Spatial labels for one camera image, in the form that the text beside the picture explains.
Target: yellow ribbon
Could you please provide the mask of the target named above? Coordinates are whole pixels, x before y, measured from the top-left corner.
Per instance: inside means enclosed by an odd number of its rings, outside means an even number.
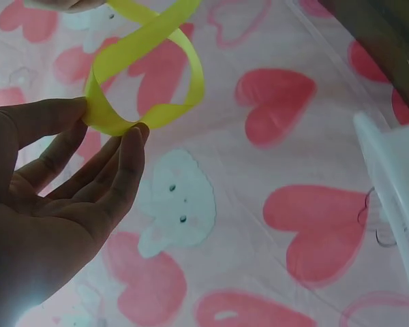
[[[177,0],[161,14],[132,0],[108,0],[108,4],[125,18],[142,25],[102,51],[94,59],[85,86],[88,111],[84,122],[111,136],[123,135],[137,122],[120,117],[103,94],[101,84],[152,51],[165,39],[177,44],[190,62],[190,89],[183,104],[157,104],[139,121],[151,129],[165,126],[199,104],[205,94],[200,59],[187,36],[179,29],[196,10],[201,0]]]

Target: white container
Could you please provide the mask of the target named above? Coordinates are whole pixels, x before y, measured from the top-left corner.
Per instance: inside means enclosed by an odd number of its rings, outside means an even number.
[[[354,126],[409,281],[409,125],[380,131],[362,112],[354,117]]]

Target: patterned fabric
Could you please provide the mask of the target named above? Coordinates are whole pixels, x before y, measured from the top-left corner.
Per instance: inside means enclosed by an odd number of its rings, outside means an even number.
[[[97,51],[136,27],[105,5],[70,16],[0,1],[0,105],[82,95]],[[182,29],[203,103],[152,133],[136,205],[19,326],[409,326],[406,274],[377,237],[352,125],[360,110],[409,123],[376,64],[317,0],[203,0]],[[104,90],[132,120],[182,99],[188,69],[165,41]],[[90,130],[50,188],[106,141]]]

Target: pink heart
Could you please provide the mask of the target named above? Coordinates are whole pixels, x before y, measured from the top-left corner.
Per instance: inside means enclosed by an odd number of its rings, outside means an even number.
[[[192,39],[194,25],[185,23],[181,30]],[[182,79],[186,54],[175,43],[166,40],[146,56],[129,66],[131,77],[144,74],[139,86],[137,107],[143,116],[156,104],[168,104]]]
[[[319,18],[330,18],[333,15],[318,0],[299,0],[300,6],[309,15]]]
[[[390,83],[377,63],[357,41],[353,41],[348,48],[348,60],[359,75],[374,82]]]
[[[88,130],[85,139],[77,150],[77,154],[83,158],[85,165],[102,148],[100,132]]]
[[[108,270],[127,288],[118,298],[120,312],[131,323],[151,327],[168,322],[180,309],[187,284],[179,265],[166,253],[144,259],[139,235],[112,235],[103,252]]]
[[[290,185],[268,197],[263,215],[271,228],[297,233],[286,252],[286,269],[314,288],[334,282],[350,267],[365,233],[364,206],[363,193]]]
[[[346,308],[339,319],[339,327],[348,327],[350,318],[359,310],[370,307],[391,307],[409,308],[409,296],[393,293],[393,292],[372,292],[368,293]]]
[[[0,106],[13,106],[25,102],[25,96],[19,87],[0,90]]]
[[[0,29],[14,31],[22,26],[22,34],[31,43],[48,40],[56,31],[58,13],[26,8],[23,0],[14,0],[0,13]]]
[[[395,118],[397,118],[400,125],[409,124],[409,107],[396,89],[393,90],[391,103],[393,105]]]
[[[217,21],[215,15],[217,14],[218,10],[220,10],[222,7],[226,5],[236,4],[236,3],[239,3],[240,1],[245,1],[245,0],[221,0],[219,3],[214,5],[209,10],[209,14],[207,16],[207,22],[210,25],[213,25],[217,28],[216,42],[220,48],[232,48],[234,46],[238,46],[239,44],[243,43],[249,37],[249,35],[252,34],[259,27],[259,25],[264,21],[265,17],[267,16],[271,8],[271,4],[272,4],[272,0],[264,0],[261,11],[252,20],[248,28],[246,28],[246,30],[244,30],[244,32],[242,32],[242,34],[239,37],[236,37],[233,40],[224,40],[223,39],[223,34],[224,34],[223,24]]]
[[[238,81],[235,99],[255,106],[245,122],[245,133],[256,146],[283,140],[302,117],[316,92],[307,76],[286,69],[255,69]]]
[[[206,295],[196,309],[200,327],[314,327],[316,322],[271,299],[241,290]]]
[[[118,37],[110,37],[94,53],[85,53],[82,46],[76,46],[62,52],[53,63],[53,74],[63,84],[74,84],[86,80],[91,71],[92,62],[97,54],[107,46],[117,43]],[[106,92],[115,80],[115,76],[107,80],[102,89]]]

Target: hand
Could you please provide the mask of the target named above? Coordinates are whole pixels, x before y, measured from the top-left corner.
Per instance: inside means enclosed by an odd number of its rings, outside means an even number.
[[[100,250],[129,211],[144,170],[149,129],[111,138],[46,197],[87,127],[86,101],[51,99],[0,108],[0,327],[66,284]],[[18,150],[60,133],[40,158],[14,171]]]
[[[60,12],[82,12],[105,2],[106,0],[25,0],[25,6]]]

